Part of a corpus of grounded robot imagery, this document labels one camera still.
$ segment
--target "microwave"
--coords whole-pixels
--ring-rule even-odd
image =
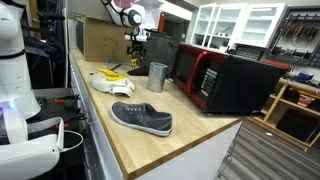
[[[286,70],[244,57],[180,44],[173,82],[205,113],[261,111]]]

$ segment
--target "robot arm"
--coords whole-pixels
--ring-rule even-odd
[[[157,29],[160,17],[159,7],[163,0],[120,0],[129,3],[130,7],[128,8],[118,7],[115,1],[101,0],[101,3],[115,24],[133,27],[133,32],[125,35],[126,40],[132,41],[132,45],[128,47],[127,53],[131,54],[134,58],[134,52],[139,52],[142,58],[146,53],[143,43],[147,41],[148,37],[145,29]]]

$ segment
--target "cardboard box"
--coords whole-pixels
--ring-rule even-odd
[[[125,40],[126,28],[95,18],[75,14],[75,19],[83,23],[83,55],[85,61],[116,61],[130,63],[127,54],[131,41]]]

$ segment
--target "shoe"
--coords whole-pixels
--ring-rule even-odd
[[[172,116],[157,112],[150,104],[125,104],[116,102],[111,107],[113,119],[126,127],[146,131],[158,136],[171,133]]]

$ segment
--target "stainless steel cup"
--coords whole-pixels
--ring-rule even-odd
[[[162,92],[164,80],[166,79],[167,65],[150,63],[147,89],[152,92]]]

